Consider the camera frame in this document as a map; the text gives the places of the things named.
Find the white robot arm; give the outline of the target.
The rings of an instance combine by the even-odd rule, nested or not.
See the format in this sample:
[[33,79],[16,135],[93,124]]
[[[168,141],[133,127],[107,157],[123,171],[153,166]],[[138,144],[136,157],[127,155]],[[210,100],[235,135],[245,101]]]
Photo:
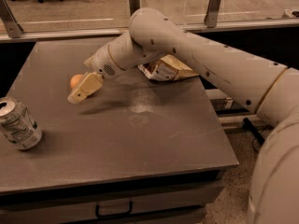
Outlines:
[[229,48],[177,27],[161,12],[143,7],[129,30],[85,61],[89,72],[71,91],[78,104],[104,81],[171,54],[272,126],[255,164],[248,224],[299,224],[299,71]]

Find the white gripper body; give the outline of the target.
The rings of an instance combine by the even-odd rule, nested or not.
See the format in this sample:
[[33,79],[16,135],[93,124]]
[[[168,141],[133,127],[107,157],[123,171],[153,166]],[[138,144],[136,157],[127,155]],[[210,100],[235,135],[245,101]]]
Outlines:
[[104,79],[115,79],[124,73],[112,59],[109,44],[105,44],[93,56],[84,61],[84,65],[100,74]]

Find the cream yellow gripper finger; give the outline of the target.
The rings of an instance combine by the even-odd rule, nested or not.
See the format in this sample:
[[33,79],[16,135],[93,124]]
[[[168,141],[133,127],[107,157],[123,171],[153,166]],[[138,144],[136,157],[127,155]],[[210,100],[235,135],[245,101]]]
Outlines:
[[86,72],[82,75],[78,85],[74,89],[71,89],[67,100],[71,104],[79,104],[88,96],[98,91],[103,86],[103,83],[104,80],[102,79],[101,75],[97,74],[96,72]]

